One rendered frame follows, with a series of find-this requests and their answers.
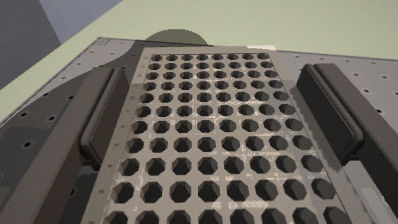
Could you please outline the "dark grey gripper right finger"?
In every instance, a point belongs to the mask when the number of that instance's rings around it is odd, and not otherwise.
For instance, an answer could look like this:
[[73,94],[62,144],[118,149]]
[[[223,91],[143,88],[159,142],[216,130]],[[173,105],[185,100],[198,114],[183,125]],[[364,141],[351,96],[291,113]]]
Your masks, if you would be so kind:
[[296,86],[342,167],[362,163],[398,219],[398,134],[334,64],[305,64]]

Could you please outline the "grey well plate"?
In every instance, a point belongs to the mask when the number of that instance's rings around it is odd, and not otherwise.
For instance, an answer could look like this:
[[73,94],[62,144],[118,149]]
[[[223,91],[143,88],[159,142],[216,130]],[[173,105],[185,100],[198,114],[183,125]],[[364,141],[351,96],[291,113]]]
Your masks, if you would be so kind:
[[80,224],[374,224],[274,46],[144,48]]

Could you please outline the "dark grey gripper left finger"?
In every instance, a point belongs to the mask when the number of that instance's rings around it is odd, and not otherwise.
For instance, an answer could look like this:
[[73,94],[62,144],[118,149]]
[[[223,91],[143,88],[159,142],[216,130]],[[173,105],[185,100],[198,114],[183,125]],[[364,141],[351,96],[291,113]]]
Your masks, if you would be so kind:
[[122,67],[94,67],[0,213],[0,224],[58,224],[82,166],[99,171],[129,91]]

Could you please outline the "grey perforated breadboard plate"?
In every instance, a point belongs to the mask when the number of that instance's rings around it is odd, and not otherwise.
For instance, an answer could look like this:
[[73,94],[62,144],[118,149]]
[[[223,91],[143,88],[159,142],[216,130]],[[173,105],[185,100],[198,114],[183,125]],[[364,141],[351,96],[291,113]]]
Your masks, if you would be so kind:
[[[0,213],[93,67],[122,67],[131,85],[145,47],[218,45],[98,37],[0,122]],[[311,63],[334,63],[398,134],[398,59],[277,50],[295,84]],[[343,167],[374,224],[398,219],[360,161]],[[98,172],[83,166],[58,224],[80,224]]]

